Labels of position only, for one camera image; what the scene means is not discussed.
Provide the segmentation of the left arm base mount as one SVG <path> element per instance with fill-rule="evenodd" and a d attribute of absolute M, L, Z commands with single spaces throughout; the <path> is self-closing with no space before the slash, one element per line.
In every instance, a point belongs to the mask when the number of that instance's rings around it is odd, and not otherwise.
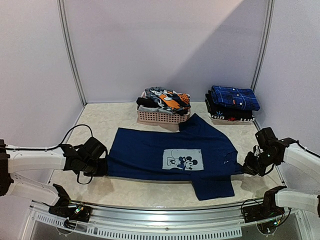
<path fill-rule="evenodd" d="M 49 207 L 48 212 L 51 215 L 65 218 L 63 227 L 70 230 L 76 228 L 77 222 L 88 223 L 93 209 L 83 203 L 72 203 L 62 186 L 55 183 L 52 186 L 57 190 L 58 201 Z"/>

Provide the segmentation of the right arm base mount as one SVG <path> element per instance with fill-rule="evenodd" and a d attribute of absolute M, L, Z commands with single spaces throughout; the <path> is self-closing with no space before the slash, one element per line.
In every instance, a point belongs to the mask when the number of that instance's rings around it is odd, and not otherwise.
<path fill-rule="evenodd" d="M 292 208 L 286 213 L 284 207 L 276 205 L 276 194 L 286 186 L 277 186 L 264 193 L 263 201 L 247 199 L 240 206 L 240 212 L 245 223 L 256 222 L 258 231 L 265 235 L 273 235 L 277 228 L 289 218 Z"/>

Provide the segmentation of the navy blue Mickey t-shirt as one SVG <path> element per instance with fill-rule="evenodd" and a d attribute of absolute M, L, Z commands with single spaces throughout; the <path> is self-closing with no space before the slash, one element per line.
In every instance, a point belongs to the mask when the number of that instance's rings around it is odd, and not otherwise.
<path fill-rule="evenodd" d="M 235 195 L 231 176 L 242 174 L 230 139 L 197 114 L 177 132 L 118 128 L 106 157 L 111 177 L 191 182 L 198 200 Z"/>

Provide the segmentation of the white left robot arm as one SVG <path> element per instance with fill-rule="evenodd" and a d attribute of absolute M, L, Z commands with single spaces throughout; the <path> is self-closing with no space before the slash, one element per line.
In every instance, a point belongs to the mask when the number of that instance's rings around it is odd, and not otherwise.
<path fill-rule="evenodd" d="M 63 216 L 74 213 L 74 205 L 64 188 L 57 184 L 45 184 L 21 176 L 32 170 L 72 171 L 77 176 L 103 177 L 107 174 L 107 148 L 96 138 L 90 137 L 84 144 L 73 146 L 59 144 L 47 148 L 30 148 L 6 145 L 0 141 L 0 195 L 16 196 L 41 202 Z"/>

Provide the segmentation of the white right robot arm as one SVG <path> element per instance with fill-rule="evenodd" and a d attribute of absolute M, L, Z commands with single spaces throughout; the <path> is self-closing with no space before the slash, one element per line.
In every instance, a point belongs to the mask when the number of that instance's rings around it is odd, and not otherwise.
<path fill-rule="evenodd" d="M 298 140 L 290 137 L 278 139 L 271 127 L 262 128 L 255 137 L 258 145 L 247 154 L 242 167 L 244 173 L 263 177 L 269 173 L 268 167 L 286 163 L 320 181 L 320 156 L 302 146 Z M 285 208 L 319 215 L 320 195 L 299 192 L 284 185 L 277 186 L 264 193 L 262 203 L 243 207 L 241 213 L 245 222 L 249 223 L 282 215 Z"/>

